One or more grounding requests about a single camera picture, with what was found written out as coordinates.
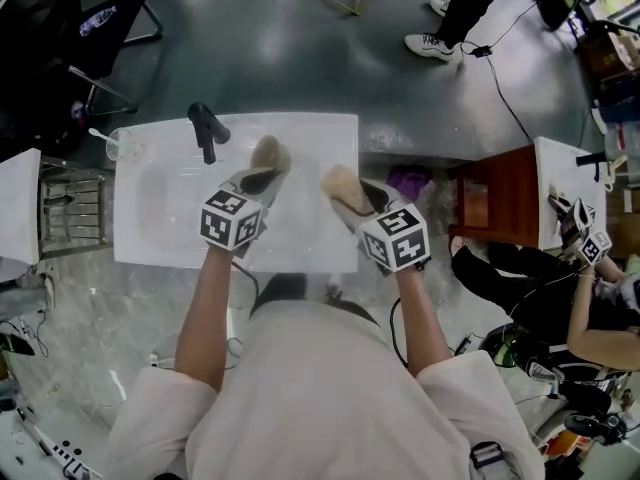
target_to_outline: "chair leg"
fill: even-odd
[[[124,94],[119,93],[115,89],[112,89],[106,84],[99,82],[98,80],[94,80],[93,78],[89,78],[84,72],[80,71],[78,68],[74,66],[69,66],[69,73],[78,78],[81,78],[85,82],[89,82],[91,84],[91,91],[89,92],[89,97],[87,98],[87,104],[85,105],[85,110],[87,115],[89,116],[102,116],[107,114],[117,114],[120,112],[135,112],[138,110],[138,105],[134,103],[131,99],[127,98]],[[116,108],[114,110],[107,110],[105,112],[93,112],[93,100],[95,98],[97,89],[102,89],[103,91],[107,91],[109,94],[119,98],[127,103],[126,107]]]
[[[156,29],[151,34],[145,34],[143,36],[131,37],[127,39],[124,42],[124,46],[131,46],[132,44],[157,41],[158,39],[162,38],[162,32],[164,31],[164,26],[162,25],[160,18],[158,18],[158,15],[155,13],[155,11],[151,8],[151,6],[147,2],[142,4],[142,7],[144,7],[144,10],[149,15],[149,18],[151,18],[151,21],[153,21],[153,23],[155,24]]]

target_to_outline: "white shirt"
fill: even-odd
[[[152,479],[183,454],[192,480],[465,479],[482,441],[498,442],[523,478],[544,478],[485,352],[414,379],[364,318],[272,302],[252,318],[219,394],[142,371],[109,437],[106,479]]]

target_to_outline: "sleeve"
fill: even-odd
[[[485,351],[428,366],[418,374],[417,381],[471,446],[494,441],[523,479],[544,479],[542,457]]]
[[[143,369],[109,435],[105,480],[165,473],[216,396],[211,386],[182,373]]]

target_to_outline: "marble floor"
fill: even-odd
[[[472,295],[453,276],[445,234],[452,219],[453,196],[450,183],[432,182],[418,206],[428,220],[432,252],[424,271],[425,287],[448,343],[455,349],[467,334],[484,336],[507,317],[494,304]],[[357,273],[340,279],[344,298],[369,309],[391,343],[389,311],[398,295],[394,280],[383,279],[363,256],[359,263]],[[56,287],[56,306],[40,328],[49,357],[44,358],[34,342],[35,357],[7,354],[11,367],[38,414],[71,411],[106,439],[150,354],[160,359],[172,356],[198,271],[117,263],[111,249],[50,260],[40,268],[51,275]],[[270,276],[257,277],[264,287]],[[312,276],[309,297],[321,297],[328,280],[328,276]],[[229,334],[242,340],[254,288],[240,272],[233,273],[231,286]],[[24,317],[34,329],[40,318],[39,314]],[[401,315],[396,318],[403,348]],[[470,350],[480,342],[473,340]],[[241,354],[236,345],[231,351]],[[236,360],[229,354],[229,366]],[[549,392],[549,386],[517,369],[505,370],[503,378],[516,401]],[[532,428],[540,422],[543,405],[541,400],[532,400],[520,406]]]

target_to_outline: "fiducial marker cube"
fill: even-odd
[[[200,236],[233,251],[258,236],[262,214],[260,203],[219,188],[200,208]]]
[[[360,225],[367,255],[397,272],[429,258],[427,223],[413,204]]]

